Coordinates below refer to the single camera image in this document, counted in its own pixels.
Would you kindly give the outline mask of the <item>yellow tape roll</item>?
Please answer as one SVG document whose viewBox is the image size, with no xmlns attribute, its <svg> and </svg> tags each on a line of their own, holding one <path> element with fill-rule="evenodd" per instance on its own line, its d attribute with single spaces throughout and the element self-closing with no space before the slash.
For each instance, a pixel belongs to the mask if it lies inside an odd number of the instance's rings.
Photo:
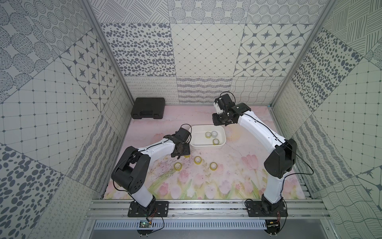
<svg viewBox="0 0 382 239">
<path fill-rule="evenodd" d="M 213 141 L 212 141 L 213 145 L 219 145 L 220 144 L 220 141 L 219 139 L 217 138 L 214 138 Z"/>
<path fill-rule="evenodd" d="M 196 165 L 200 165 L 200 164 L 202 163 L 202 161 L 203 161 L 203 159 L 202 159 L 200 156 L 196 156 L 196 157 L 194 158 L 194 163 L 195 163 Z"/>
<path fill-rule="evenodd" d="M 210 164 L 210 170 L 212 170 L 212 171 L 216 171 L 216 170 L 217 170 L 217 168 L 218 168 L 218 165 L 217 165 L 217 163 L 215 163 L 215 162 L 212 162 L 212 163 Z"/>
<path fill-rule="evenodd" d="M 182 164 L 181 164 L 180 162 L 176 162 L 176 163 L 174 164 L 174 169 L 175 169 L 176 171 L 181 171 L 181 170 L 182 170 Z"/>
</svg>

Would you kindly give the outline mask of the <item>white plastic storage box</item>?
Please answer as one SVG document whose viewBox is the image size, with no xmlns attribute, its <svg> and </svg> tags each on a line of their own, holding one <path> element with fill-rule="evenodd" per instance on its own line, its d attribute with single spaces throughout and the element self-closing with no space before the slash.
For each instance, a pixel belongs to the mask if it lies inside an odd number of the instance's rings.
<svg viewBox="0 0 382 239">
<path fill-rule="evenodd" d="M 220 148 L 226 144 L 226 135 L 222 126 L 193 125 L 189 131 L 192 136 L 190 145 L 194 149 Z M 212 131 L 218 132 L 217 139 L 220 141 L 219 145 L 213 145 L 212 141 L 214 138 L 211 136 Z"/>
</svg>

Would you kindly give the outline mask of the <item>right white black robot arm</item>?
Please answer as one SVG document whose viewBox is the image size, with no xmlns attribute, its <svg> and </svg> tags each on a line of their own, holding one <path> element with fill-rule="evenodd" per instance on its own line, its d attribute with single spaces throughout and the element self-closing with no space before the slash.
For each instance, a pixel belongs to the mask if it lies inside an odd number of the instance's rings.
<svg viewBox="0 0 382 239">
<path fill-rule="evenodd" d="M 235 103 L 230 94 L 228 91 L 223 92 L 214 100 L 216 113 L 212 115 L 213 124 L 227 126 L 237 123 L 249 131 L 267 150 L 269 156 L 264 162 L 264 168 L 269 176 L 262 202 L 266 206 L 276 206 L 283 201 L 284 182 L 291 175 L 296 161 L 296 142 L 276 133 L 245 103 Z"/>
</svg>

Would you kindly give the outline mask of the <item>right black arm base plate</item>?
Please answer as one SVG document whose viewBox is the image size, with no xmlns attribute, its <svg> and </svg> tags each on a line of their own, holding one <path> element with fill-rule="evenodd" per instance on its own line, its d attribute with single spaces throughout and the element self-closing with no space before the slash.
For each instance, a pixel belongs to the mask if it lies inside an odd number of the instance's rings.
<svg viewBox="0 0 382 239">
<path fill-rule="evenodd" d="M 287 217 L 287 206 L 283 200 L 275 204 L 268 201 L 253 201 L 247 199 L 244 202 L 249 217 Z"/>
</svg>

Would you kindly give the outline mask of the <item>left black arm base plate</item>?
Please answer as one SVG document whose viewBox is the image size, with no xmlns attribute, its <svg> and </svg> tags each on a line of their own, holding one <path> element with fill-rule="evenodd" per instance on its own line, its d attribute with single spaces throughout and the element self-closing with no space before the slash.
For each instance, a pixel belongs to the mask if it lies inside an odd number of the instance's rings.
<svg viewBox="0 0 382 239">
<path fill-rule="evenodd" d="M 139 218 L 139 217 L 167 217 L 169 210 L 169 201 L 153 201 L 147 207 L 143 207 L 138 202 L 133 201 L 130 203 L 128 217 L 129 218 Z"/>
</svg>

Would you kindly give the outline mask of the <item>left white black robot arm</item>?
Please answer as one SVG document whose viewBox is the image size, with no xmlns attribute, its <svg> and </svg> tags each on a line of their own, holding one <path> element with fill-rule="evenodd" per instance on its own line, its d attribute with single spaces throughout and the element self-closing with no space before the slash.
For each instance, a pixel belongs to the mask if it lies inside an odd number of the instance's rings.
<svg viewBox="0 0 382 239">
<path fill-rule="evenodd" d="M 191 139 L 191 131 L 180 127 L 152 145 L 126 148 L 111 174 L 113 185 L 121 186 L 120 191 L 127 192 L 141 207 L 153 210 L 156 199 L 144 186 L 150 164 L 166 155 L 172 158 L 190 155 Z"/>
</svg>

